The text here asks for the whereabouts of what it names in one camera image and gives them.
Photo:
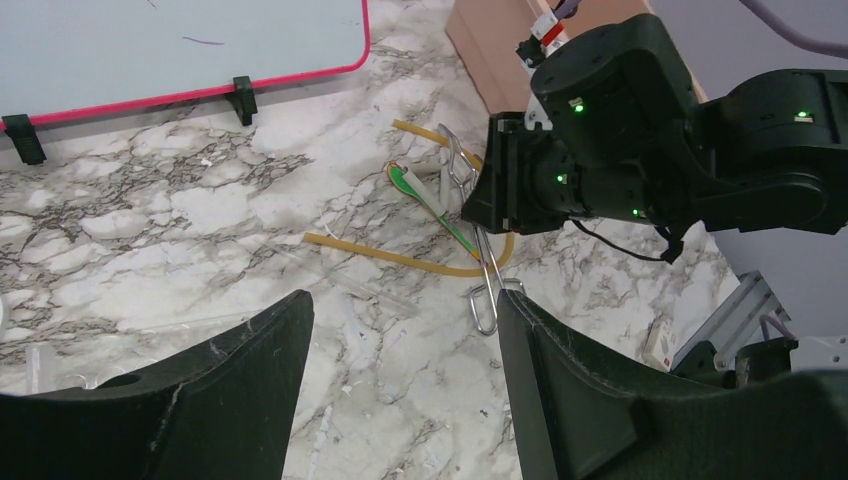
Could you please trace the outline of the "white ceramic tube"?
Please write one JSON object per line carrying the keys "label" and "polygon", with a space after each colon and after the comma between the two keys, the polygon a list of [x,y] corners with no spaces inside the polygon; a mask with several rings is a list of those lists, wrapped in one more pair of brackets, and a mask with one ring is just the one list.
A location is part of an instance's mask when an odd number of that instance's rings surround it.
{"label": "white ceramic tube", "polygon": [[439,201],[438,197],[433,194],[429,188],[409,169],[405,169],[402,174],[402,179],[408,186],[410,195],[416,198],[424,205],[435,217],[441,218],[445,215],[447,209]]}
{"label": "white ceramic tube", "polygon": [[440,167],[439,177],[439,201],[445,211],[449,211],[451,207],[451,188],[452,180],[447,163],[443,163]]}

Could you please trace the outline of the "yellow rubber tubing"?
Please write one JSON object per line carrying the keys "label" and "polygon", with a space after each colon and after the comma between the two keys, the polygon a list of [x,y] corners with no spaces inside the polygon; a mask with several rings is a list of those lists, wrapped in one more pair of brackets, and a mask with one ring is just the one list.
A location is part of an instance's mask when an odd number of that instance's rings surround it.
{"label": "yellow rubber tubing", "polygon": [[[393,120],[392,127],[438,145],[444,158],[437,164],[437,174],[440,176],[441,165],[447,163],[452,180],[451,201],[458,201],[464,194],[470,192],[470,187],[477,179],[484,160],[463,147],[456,134],[452,133],[448,127],[439,125],[431,130],[400,119]],[[302,241],[455,278],[478,278],[484,273],[493,274],[497,270],[502,270],[509,264],[516,249],[514,235],[508,234],[496,241],[483,231],[476,233],[472,227],[463,226],[459,221],[458,213],[450,209],[447,212],[448,220],[478,248],[480,259],[475,260],[422,205],[400,192],[390,182],[386,172],[388,163],[384,166],[388,185],[403,197],[398,211],[391,213],[389,218],[399,220],[403,213],[410,213],[413,221],[421,220],[423,222],[421,239],[413,240],[412,235],[415,230],[410,228],[402,233],[403,240],[388,240],[382,245],[378,245],[375,240],[367,240],[363,244],[355,243],[327,232],[322,234],[306,232],[302,236]],[[418,177],[439,199],[439,182],[432,185]]]}

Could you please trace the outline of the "clear plastic spot plate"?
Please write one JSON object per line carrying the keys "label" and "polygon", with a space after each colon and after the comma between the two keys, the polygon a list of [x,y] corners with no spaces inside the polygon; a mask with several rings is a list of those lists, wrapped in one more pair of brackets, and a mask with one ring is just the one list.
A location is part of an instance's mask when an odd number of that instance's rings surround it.
{"label": "clear plastic spot plate", "polygon": [[37,342],[1,367],[1,392],[25,396],[76,387],[94,389],[208,340],[254,314],[245,311],[89,339]]}

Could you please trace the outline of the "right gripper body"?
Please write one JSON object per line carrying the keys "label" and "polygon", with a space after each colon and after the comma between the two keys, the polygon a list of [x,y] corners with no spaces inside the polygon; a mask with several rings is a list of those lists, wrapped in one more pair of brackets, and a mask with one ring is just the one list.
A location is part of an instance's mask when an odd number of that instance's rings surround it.
{"label": "right gripper body", "polygon": [[533,235],[592,214],[579,199],[579,173],[551,131],[529,130],[521,112],[492,114],[478,179],[460,216],[491,234]]}

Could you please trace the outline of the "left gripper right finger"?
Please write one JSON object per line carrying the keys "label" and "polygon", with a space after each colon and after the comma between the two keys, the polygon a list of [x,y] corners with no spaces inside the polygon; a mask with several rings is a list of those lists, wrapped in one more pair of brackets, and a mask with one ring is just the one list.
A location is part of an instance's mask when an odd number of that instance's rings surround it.
{"label": "left gripper right finger", "polygon": [[517,290],[497,303],[526,479],[843,479],[847,374],[795,372],[798,343],[744,347],[726,375],[643,365]]}

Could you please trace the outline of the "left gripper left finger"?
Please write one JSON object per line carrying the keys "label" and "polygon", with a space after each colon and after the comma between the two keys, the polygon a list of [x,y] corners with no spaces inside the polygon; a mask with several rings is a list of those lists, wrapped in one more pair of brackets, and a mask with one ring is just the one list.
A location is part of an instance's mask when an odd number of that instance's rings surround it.
{"label": "left gripper left finger", "polygon": [[310,293],[94,389],[1,398],[5,479],[279,479]]}

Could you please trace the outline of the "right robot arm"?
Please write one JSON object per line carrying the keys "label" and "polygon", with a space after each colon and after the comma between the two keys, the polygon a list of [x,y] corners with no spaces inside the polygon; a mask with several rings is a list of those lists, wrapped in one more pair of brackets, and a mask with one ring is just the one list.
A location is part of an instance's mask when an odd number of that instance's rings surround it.
{"label": "right robot arm", "polygon": [[531,235],[604,218],[654,227],[836,234],[847,223],[847,74],[782,69],[702,103],[667,29],[643,13],[545,54],[518,46],[547,117],[490,117],[461,216]]}

